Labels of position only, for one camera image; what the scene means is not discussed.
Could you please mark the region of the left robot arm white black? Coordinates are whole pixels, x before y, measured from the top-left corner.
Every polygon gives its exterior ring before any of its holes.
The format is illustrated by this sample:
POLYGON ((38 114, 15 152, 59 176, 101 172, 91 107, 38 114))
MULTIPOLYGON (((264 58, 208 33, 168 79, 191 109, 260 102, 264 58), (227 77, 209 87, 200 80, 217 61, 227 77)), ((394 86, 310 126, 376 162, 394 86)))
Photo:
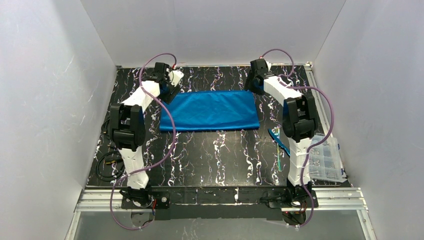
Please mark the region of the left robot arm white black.
POLYGON ((121 103, 110 106, 108 133, 120 153, 127 173, 127 188, 121 194, 146 205, 151 201, 149 177, 143 160, 143 144, 146 139, 144 113, 155 99, 170 104, 180 91, 184 74, 175 67, 156 62, 152 73, 121 103))

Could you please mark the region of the blue cloth napkin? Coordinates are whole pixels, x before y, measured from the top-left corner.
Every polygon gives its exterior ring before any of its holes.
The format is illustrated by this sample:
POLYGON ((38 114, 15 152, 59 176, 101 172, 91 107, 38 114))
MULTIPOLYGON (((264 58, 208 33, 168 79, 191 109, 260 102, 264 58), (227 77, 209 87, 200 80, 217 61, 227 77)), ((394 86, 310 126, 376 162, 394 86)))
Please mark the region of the blue cloth napkin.
POLYGON ((253 93, 244 90, 179 93, 170 104, 176 131, 235 131, 260 127, 253 93))

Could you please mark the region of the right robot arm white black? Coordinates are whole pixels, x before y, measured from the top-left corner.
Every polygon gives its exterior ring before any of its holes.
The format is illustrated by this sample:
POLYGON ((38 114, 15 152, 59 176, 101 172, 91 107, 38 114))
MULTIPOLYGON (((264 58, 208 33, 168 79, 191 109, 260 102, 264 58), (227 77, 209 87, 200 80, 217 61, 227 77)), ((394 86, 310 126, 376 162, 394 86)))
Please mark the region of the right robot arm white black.
POLYGON ((285 84, 263 58, 250 62, 244 88, 259 95, 269 94, 283 107, 281 127, 289 142, 289 198, 298 202, 305 199, 311 194, 309 147, 318 128, 315 98, 285 84))

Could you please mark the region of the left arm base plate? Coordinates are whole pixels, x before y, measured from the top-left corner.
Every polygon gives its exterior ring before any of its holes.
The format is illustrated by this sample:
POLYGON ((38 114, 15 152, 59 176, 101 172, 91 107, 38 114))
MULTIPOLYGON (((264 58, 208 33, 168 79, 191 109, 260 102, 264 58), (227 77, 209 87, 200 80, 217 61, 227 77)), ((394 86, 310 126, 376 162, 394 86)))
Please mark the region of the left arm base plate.
POLYGON ((121 208, 126 210, 138 209, 168 209, 170 207, 170 194, 166 191, 153 191, 152 188, 145 189, 121 189, 121 208))

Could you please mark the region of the iridescent fork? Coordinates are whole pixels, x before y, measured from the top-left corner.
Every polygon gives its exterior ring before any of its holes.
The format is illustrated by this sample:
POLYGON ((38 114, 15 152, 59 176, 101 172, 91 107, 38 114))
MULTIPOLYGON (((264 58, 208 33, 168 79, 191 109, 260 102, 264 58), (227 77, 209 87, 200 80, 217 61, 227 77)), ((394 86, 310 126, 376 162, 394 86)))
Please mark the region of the iridescent fork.
POLYGON ((278 171, 281 172, 282 171, 282 166, 281 166, 281 153, 280 153, 280 129, 277 127, 273 130, 273 134, 274 134, 274 141, 276 143, 276 148, 277 148, 277 166, 278 166, 278 171))

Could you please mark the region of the clear plastic organizer box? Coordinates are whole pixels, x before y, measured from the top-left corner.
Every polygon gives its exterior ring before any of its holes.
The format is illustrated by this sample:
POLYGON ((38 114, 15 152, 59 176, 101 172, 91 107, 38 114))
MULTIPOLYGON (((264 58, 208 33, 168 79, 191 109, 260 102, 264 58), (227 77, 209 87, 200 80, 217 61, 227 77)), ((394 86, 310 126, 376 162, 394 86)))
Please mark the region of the clear plastic organizer box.
POLYGON ((339 153, 339 143, 335 137, 329 137, 323 143, 309 151, 309 175, 312 179, 342 183, 342 160, 339 153))

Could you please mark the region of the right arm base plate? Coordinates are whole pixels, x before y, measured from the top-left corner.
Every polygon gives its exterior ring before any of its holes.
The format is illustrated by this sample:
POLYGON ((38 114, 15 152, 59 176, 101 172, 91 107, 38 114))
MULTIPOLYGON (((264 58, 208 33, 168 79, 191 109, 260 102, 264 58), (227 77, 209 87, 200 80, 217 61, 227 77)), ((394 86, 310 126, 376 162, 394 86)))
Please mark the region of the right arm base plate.
POLYGON ((302 192, 300 195, 289 188, 283 190, 266 191, 258 200, 270 209, 282 209, 283 221, 289 226, 300 226, 304 224, 307 217, 307 210, 319 207, 316 193, 312 191, 312 198, 302 192))

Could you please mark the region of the aluminium frame rail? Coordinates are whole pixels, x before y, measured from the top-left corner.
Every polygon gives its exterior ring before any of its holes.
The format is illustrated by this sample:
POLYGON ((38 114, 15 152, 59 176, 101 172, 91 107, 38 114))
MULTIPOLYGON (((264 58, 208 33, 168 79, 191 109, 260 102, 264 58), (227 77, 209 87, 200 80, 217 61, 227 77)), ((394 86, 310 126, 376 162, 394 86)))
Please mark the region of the aluminium frame rail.
POLYGON ((160 187, 156 213, 110 189, 85 189, 68 240, 374 240, 360 188, 318 187, 308 223, 284 222, 293 207, 259 202, 270 187, 160 187))

